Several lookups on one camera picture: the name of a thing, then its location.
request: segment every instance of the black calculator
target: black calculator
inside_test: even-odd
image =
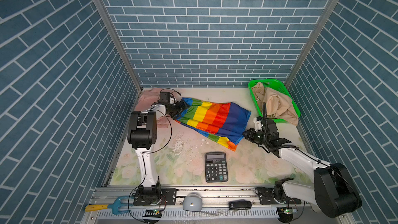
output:
[[[205,154],[206,182],[219,183],[228,181],[225,152]]]

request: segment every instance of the blue brick wallpaper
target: blue brick wallpaper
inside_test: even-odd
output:
[[[137,90],[92,0],[0,0],[0,223],[75,223]]]
[[[340,0],[290,91],[316,155],[361,191],[357,223],[398,223],[398,0]]]
[[[327,0],[103,0],[145,87],[285,81]]]

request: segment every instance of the green basket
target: green basket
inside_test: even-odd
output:
[[[254,87],[257,84],[257,82],[261,82],[264,85],[264,87],[271,87],[272,89],[275,89],[276,91],[281,92],[281,93],[286,94],[287,96],[291,97],[291,95],[287,91],[285,85],[277,79],[259,79],[259,80],[250,81],[248,84],[250,95],[251,95],[251,98],[253,99],[254,104],[256,105],[257,112],[261,117],[263,116],[261,113],[261,109],[257,104],[257,101],[256,101],[256,98],[254,97],[253,91],[251,90],[251,88]],[[301,115],[300,110],[297,107],[297,105],[293,99],[292,99],[292,103],[293,103],[293,107],[296,110],[297,116],[300,117],[300,115]],[[275,123],[287,122],[286,120],[281,119],[281,118],[276,118],[273,121],[275,121]]]

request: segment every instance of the gray dome object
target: gray dome object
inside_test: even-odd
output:
[[[187,195],[182,203],[182,209],[187,211],[202,211],[202,198],[196,194]]]

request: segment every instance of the beige fabric in basket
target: beige fabric in basket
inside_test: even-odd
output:
[[[258,82],[251,90],[261,110],[263,102],[267,104],[268,117],[281,118],[295,126],[298,124],[299,117],[296,114],[292,99],[289,96],[270,87],[264,87],[261,82]]]

